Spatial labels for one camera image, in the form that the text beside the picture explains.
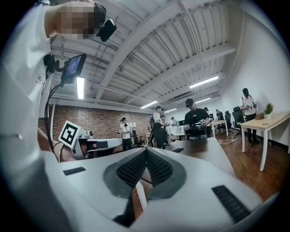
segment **black t-shirt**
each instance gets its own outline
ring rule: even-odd
[[[207,119],[208,113],[204,109],[196,108],[194,111],[190,111],[185,115],[184,124],[190,124],[192,129],[190,130],[190,137],[196,137],[198,135],[204,135],[204,130],[198,130],[195,123],[198,123],[202,119]]]

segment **brick wall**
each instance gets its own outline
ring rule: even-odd
[[[95,139],[121,138],[120,120],[125,117],[128,122],[136,122],[137,136],[145,136],[151,114],[112,111],[75,106],[55,106],[53,118],[53,139],[58,140],[61,129],[66,120],[93,132]],[[44,120],[39,119],[39,128],[45,133]]]

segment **black baseball cap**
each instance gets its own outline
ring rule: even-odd
[[[193,101],[192,98],[187,99],[186,102],[185,102],[186,108],[192,106],[193,103],[194,103],[194,101]]]

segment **white wall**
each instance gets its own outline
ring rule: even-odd
[[[258,102],[257,113],[262,113],[267,102],[274,112],[290,111],[290,64],[285,50],[276,37],[259,21],[245,14],[246,27],[235,67],[222,90],[222,112],[239,105],[242,89]],[[273,128],[269,139],[289,144],[289,120]]]
[[[196,104],[196,107],[197,108],[204,108],[204,107],[207,107],[208,110],[209,110],[209,113],[212,114],[215,116],[215,112],[216,112],[216,109],[219,109],[218,108],[218,105],[219,102],[217,100],[214,100],[214,101],[209,101],[209,102],[201,102],[201,103],[198,103]],[[184,120],[184,117],[186,115],[187,112],[189,112],[190,110],[188,108],[185,107],[185,104],[184,104],[184,109],[182,108],[179,108],[175,111],[172,111],[172,113],[169,113],[167,118],[169,120],[170,123],[172,123],[171,121],[171,117],[174,117],[175,120]]]

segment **smartphone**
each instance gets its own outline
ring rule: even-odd
[[[182,151],[183,150],[183,148],[182,147],[179,147],[179,148],[177,148],[177,149],[175,149],[175,150],[173,150],[173,152],[180,152],[180,151]]]

